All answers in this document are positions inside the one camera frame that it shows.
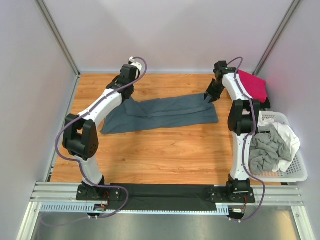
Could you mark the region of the blue-grey t-shirt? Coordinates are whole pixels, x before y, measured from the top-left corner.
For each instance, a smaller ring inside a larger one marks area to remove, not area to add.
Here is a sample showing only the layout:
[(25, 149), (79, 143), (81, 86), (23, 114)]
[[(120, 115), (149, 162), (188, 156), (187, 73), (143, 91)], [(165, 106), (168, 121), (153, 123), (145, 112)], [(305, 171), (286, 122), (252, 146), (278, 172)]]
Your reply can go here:
[(215, 106), (201, 94), (136, 101), (132, 97), (104, 120), (103, 135), (158, 128), (177, 128), (218, 123)]

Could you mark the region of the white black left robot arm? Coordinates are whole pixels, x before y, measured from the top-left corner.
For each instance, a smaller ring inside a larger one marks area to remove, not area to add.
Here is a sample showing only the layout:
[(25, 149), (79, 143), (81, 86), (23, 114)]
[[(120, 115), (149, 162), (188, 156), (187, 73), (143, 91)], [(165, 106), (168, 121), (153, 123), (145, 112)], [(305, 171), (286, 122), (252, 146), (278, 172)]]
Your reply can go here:
[(134, 83), (142, 77), (143, 66), (131, 60), (122, 66), (120, 74), (107, 85), (102, 95), (87, 109), (77, 115), (69, 114), (58, 136), (63, 136), (62, 146), (73, 158), (65, 160), (77, 162), (82, 181), (89, 185), (87, 194), (99, 201), (105, 196), (104, 176), (99, 170), (96, 153), (99, 148), (97, 127), (101, 122), (134, 93)]

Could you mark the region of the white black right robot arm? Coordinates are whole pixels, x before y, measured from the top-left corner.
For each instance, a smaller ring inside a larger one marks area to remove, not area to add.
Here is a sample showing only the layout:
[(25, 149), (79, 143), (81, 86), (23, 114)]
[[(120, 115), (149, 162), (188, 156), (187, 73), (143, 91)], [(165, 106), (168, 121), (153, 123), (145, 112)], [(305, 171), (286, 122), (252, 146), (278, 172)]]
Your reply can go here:
[(225, 196), (229, 201), (236, 202), (251, 188), (250, 144), (258, 130), (260, 101), (253, 99), (245, 89), (238, 67), (228, 66), (225, 60), (220, 60), (214, 64), (213, 73), (214, 78), (204, 93), (204, 99), (213, 103), (227, 90), (232, 100), (227, 125), (233, 139), (233, 162)]

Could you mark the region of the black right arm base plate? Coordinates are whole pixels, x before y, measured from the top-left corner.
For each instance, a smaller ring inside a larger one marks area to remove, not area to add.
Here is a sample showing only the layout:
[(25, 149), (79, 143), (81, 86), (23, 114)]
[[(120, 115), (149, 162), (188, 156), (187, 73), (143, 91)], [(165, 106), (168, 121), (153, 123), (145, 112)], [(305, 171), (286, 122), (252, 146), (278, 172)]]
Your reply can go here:
[(250, 187), (248, 191), (230, 192), (226, 186), (209, 186), (205, 188), (205, 197), (207, 201), (212, 203), (237, 203), (253, 204), (256, 202), (253, 188)]

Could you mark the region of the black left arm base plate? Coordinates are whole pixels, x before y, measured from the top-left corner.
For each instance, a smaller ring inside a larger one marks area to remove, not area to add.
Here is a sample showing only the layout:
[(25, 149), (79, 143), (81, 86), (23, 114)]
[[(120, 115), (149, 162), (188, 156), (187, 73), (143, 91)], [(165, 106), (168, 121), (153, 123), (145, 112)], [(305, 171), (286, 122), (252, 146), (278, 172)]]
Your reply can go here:
[(127, 194), (120, 188), (101, 188), (81, 184), (78, 186), (76, 193), (77, 201), (124, 201)]

